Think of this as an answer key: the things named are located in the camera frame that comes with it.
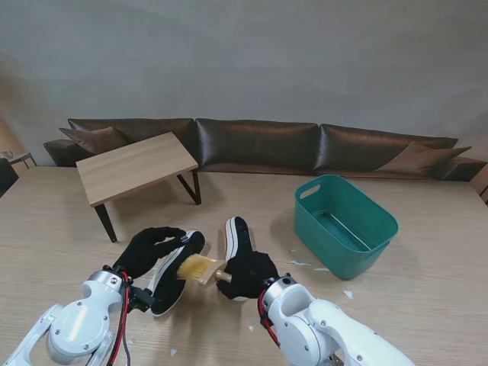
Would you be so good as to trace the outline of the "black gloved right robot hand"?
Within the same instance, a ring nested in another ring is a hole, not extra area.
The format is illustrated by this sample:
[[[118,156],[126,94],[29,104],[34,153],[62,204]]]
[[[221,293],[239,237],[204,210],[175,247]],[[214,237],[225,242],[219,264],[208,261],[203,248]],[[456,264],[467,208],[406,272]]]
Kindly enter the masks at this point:
[[[224,271],[232,276],[231,282],[219,280],[217,288],[230,300],[238,297],[257,299],[270,281],[280,278],[269,255],[257,251],[233,257]]]

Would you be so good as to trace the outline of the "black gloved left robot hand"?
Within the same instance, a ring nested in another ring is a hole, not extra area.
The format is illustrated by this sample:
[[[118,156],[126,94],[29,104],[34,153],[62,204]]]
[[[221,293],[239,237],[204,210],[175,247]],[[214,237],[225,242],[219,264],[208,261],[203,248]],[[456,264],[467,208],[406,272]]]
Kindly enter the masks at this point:
[[[137,233],[114,263],[132,279],[151,270],[157,261],[185,245],[186,232],[168,226],[150,227]]]

